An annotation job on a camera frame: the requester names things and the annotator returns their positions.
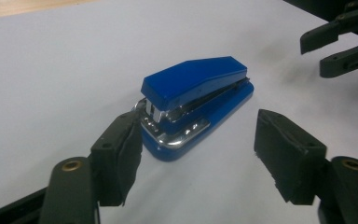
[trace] stapler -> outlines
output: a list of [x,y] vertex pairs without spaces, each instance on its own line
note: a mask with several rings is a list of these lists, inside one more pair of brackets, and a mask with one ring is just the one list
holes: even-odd
[[254,91],[232,57],[186,61],[145,77],[140,111],[145,147],[162,161],[183,156]]

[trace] wooden surface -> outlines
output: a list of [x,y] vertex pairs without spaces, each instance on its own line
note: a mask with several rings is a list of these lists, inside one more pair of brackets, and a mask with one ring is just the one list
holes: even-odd
[[0,17],[91,1],[95,0],[0,0]]

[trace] blue stapler handle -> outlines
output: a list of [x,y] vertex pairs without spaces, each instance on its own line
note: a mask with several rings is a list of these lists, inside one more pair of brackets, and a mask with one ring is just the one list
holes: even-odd
[[247,68],[232,57],[187,61],[146,77],[140,110],[143,140],[158,159],[174,161],[248,99]]

